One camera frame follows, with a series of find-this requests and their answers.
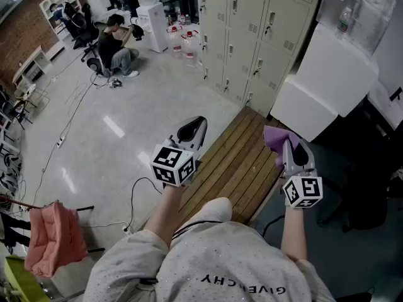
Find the person's grey printed shirt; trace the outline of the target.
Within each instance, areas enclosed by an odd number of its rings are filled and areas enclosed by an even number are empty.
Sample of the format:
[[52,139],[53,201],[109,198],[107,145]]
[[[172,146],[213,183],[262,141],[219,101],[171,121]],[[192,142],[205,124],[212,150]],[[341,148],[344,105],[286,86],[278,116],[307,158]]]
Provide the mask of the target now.
[[142,230],[95,264],[83,302],[335,302],[306,260],[236,222],[198,226],[172,246]]

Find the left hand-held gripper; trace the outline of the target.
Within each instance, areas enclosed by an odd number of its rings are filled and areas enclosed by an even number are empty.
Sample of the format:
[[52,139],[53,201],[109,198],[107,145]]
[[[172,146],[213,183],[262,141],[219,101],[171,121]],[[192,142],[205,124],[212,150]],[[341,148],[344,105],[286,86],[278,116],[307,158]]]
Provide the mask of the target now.
[[157,144],[149,165],[164,185],[189,186],[201,161],[200,148],[207,133],[207,119],[194,116],[174,125],[172,134]]

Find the person's light trouser leg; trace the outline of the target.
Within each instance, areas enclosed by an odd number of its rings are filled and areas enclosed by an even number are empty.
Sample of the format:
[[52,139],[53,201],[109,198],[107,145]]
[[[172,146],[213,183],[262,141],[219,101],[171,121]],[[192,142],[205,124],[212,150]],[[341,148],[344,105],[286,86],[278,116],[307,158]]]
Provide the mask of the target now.
[[215,198],[207,202],[200,210],[215,221],[228,222],[232,219],[232,204],[229,198]]

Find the slatted wooden bench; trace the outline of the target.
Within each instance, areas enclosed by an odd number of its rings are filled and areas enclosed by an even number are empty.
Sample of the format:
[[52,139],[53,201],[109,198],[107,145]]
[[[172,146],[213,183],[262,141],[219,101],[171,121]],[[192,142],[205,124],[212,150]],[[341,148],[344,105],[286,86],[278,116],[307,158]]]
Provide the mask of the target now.
[[281,170],[277,154],[266,147],[264,126],[282,127],[275,118],[264,118],[244,107],[201,158],[191,184],[185,189],[179,229],[210,200],[226,197],[232,205],[232,220],[251,225],[278,185]]

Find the green label plastic water bottle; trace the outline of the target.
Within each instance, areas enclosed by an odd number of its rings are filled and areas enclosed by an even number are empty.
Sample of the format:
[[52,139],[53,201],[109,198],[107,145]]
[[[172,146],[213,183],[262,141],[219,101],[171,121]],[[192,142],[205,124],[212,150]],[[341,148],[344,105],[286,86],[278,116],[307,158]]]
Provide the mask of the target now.
[[346,6],[339,16],[335,32],[335,35],[338,39],[343,39],[344,35],[347,32],[351,20],[351,13],[352,9]]

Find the grey metal locker cabinet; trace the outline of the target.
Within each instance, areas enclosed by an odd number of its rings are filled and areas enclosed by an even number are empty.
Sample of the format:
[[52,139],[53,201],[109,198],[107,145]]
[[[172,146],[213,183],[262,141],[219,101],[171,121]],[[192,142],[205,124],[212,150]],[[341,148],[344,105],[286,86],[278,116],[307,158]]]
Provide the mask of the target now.
[[198,0],[203,76],[239,106],[270,113],[319,0]]

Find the black office chair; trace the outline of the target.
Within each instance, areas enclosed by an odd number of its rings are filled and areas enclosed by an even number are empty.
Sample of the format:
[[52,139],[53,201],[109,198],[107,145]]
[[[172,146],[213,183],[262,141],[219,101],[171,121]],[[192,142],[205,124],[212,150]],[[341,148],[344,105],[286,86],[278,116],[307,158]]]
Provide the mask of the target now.
[[95,49],[98,44],[99,29],[95,27],[91,18],[90,5],[86,3],[82,7],[82,11],[78,12],[71,3],[65,3],[64,14],[67,16],[66,28],[73,37],[72,41],[75,42],[75,45],[80,43],[85,48],[81,62],[84,62],[89,53],[96,57]]

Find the white low shelf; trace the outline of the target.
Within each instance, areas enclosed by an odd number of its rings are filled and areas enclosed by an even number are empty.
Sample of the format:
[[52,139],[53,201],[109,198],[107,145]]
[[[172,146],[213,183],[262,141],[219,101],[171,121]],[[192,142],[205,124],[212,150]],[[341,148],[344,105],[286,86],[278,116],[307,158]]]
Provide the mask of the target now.
[[37,76],[46,74],[51,67],[52,63],[50,59],[42,50],[42,47],[39,46],[16,71],[13,77],[13,84],[17,88],[24,84],[31,84],[37,79]]

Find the pink cushion chair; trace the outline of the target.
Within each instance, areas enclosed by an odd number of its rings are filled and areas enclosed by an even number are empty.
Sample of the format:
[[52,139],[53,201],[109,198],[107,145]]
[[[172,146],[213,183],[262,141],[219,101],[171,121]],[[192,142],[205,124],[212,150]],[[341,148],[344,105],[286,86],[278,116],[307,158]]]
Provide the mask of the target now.
[[88,256],[77,210],[60,201],[30,210],[31,235],[25,270],[52,277],[56,270]]

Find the purple wiping cloth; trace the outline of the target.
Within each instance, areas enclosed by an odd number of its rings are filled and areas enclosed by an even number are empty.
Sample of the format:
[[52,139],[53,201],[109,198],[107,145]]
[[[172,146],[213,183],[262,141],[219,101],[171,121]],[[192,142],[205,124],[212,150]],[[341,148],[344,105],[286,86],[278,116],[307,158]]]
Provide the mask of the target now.
[[290,152],[293,158],[293,151],[299,146],[300,138],[292,131],[265,125],[263,128],[263,138],[266,147],[270,148],[272,152],[277,153],[275,164],[277,167],[283,167],[284,164],[290,161],[283,160],[283,145],[288,140],[290,142]]

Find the yellow-green plastic bin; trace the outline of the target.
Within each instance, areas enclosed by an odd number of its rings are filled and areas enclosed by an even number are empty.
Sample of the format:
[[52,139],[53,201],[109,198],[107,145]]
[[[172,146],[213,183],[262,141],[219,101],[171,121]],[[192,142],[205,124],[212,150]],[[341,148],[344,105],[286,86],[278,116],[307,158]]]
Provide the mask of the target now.
[[34,276],[25,270],[25,260],[15,255],[5,257],[6,279],[17,290],[21,302],[40,302],[40,286]]

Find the black swivel chair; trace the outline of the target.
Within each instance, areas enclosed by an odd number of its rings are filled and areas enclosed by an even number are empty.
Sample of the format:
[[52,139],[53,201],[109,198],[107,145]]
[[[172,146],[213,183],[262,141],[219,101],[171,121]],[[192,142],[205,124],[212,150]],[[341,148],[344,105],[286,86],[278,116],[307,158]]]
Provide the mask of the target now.
[[344,233],[381,226],[386,220],[388,199],[403,200],[403,144],[383,146],[357,164],[349,171],[344,186],[326,178],[324,184],[341,197],[341,202],[327,218],[317,220],[320,227],[341,212],[347,214]]

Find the person's left forearm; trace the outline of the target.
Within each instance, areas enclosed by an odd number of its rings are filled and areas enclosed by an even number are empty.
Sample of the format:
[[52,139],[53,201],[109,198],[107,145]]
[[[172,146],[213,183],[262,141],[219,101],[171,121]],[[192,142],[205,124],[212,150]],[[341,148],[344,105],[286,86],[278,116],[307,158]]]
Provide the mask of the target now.
[[157,235],[168,248],[178,225],[181,198],[185,187],[167,185],[162,198],[145,224],[144,229]]

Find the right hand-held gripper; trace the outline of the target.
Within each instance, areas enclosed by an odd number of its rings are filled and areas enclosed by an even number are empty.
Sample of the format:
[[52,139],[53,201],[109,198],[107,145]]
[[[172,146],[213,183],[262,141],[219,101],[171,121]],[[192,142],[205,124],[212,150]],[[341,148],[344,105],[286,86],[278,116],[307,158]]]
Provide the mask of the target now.
[[[295,170],[295,164],[302,170]],[[283,177],[285,183],[282,190],[285,195],[285,206],[313,207],[323,198],[322,177],[317,175],[314,155],[303,141],[294,150],[292,143],[286,139],[283,143]]]

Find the silver foil sheet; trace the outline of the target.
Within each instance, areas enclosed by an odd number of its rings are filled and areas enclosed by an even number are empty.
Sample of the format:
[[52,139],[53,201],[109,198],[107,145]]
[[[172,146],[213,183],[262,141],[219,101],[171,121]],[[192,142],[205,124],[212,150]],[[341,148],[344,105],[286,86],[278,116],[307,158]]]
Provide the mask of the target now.
[[343,39],[371,57],[386,32],[396,4],[397,0],[322,0],[317,21],[335,33],[343,9],[350,7],[351,20]]

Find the person's right forearm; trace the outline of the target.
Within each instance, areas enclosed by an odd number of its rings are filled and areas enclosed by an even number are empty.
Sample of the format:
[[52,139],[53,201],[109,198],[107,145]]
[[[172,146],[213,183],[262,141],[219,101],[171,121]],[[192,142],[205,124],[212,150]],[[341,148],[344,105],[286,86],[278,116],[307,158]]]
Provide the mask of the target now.
[[303,209],[286,207],[281,250],[291,260],[307,260]]

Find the white water dispenser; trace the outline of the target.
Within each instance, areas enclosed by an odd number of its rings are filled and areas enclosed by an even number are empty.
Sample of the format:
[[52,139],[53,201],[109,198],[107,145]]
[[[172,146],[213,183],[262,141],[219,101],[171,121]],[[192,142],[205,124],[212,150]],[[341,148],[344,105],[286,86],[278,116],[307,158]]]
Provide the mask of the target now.
[[136,24],[143,29],[149,48],[157,53],[163,53],[168,48],[163,4],[158,2],[152,6],[139,6],[136,12]]

